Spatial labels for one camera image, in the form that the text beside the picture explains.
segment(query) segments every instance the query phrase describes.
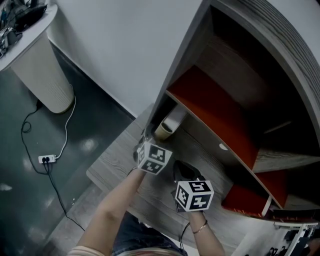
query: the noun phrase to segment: power strip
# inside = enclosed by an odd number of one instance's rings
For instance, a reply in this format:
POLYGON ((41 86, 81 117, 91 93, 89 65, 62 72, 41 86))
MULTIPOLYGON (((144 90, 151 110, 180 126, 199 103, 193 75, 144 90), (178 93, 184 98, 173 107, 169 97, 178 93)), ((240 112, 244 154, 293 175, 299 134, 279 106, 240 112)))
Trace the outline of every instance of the power strip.
POLYGON ((43 164, 42 158, 49 158, 49 162, 47 163, 55 163, 56 162, 56 155, 55 154, 49 154, 49 155, 40 155, 38 156, 38 160, 40 164, 43 164))

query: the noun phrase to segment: baseboard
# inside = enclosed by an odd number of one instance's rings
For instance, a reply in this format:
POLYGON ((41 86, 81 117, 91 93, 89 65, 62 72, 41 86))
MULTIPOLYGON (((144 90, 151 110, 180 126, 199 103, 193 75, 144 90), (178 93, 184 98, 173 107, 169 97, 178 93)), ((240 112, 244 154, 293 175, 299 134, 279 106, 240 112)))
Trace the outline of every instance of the baseboard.
POLYGON ((131 120, 135 120, 136 119, 136 115, 130 111, 127 107, 125 107, 123 104, 121 104, 121 102, 114 97, 111 93, 109 93, 108 91, 106 91, 100 84, 98 84, 96 81, 94 81, 84 70, 82 70, 75 62, 72 61, 72 59, 60 48, 58 47, 54 42, 52 42, 49 38, 49 41, 51 43, 51 46, 57 50, 65 59, 66 62, 68 62, 68 64, 70 64, 71 66, 73 66, 78 72, 80 72, 86 79, 88 79, 89 81, 91 81, 92 83, 96 84, 97 86, 99 86, 109 97, 110 100, 117 105, 123 112, 126 113, 126 115, 131 119, 131 120))

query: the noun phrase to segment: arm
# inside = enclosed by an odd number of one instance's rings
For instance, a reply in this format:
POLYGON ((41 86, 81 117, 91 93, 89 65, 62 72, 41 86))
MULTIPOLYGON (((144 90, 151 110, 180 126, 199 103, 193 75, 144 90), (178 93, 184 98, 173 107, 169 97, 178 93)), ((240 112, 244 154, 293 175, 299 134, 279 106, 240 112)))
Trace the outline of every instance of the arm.
MULTIPOLYGON (((206 222, 200 211, 188 212, 192 232, 197 232, 206 222)), ((207 224, 200 232, 194 234, 196 247, 201 256, 225 256, 225 250, 207 224)))
POLYGON ((146 173, 134 169, 99 204, 78 246, 85 246, 111 255, 121 221, 146 173))

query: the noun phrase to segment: person's left arm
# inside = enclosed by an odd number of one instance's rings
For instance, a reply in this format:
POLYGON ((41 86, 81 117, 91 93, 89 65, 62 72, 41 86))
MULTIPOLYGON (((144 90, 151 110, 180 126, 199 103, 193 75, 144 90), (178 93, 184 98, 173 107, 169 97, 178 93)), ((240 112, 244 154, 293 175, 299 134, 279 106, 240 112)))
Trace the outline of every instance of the person's left arm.
POLYGON ((134 169, 100 203, 77 246, 111 255, 121 221, 146 173, 134 169))

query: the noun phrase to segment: white cable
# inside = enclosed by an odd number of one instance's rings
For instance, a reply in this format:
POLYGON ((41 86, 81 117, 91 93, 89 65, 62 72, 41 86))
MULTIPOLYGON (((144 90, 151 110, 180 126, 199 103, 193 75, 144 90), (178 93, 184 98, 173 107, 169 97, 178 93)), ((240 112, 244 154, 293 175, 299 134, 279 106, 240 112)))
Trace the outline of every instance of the white cable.
POLYGON ((65 126, 64 126, 64 128, 65 128, 65 142, 64 142, 64 144, 63 144, 63 147, 62 147, 62 149, 61 149, 60 154, 59 154, 55 159, 58 159, 59 157, 61 157, 62 152, 64 151, 64 149, 65 149, 65 147, 66 147, 66 145, 67 145, 67 141, 68 141, 67 125, 68 125, 68 122, 69 122, 70 118, 71 118, 72 115, 74 114, 74 111, 75 111, 75 108, 76 108, 76 103, 77 103, 77 98, 76 98, 76 96, 74 96, 74 106, 73 106, 71 115, 69 116, 69 118, 68 118, 68 120, 66 121, 65 126))

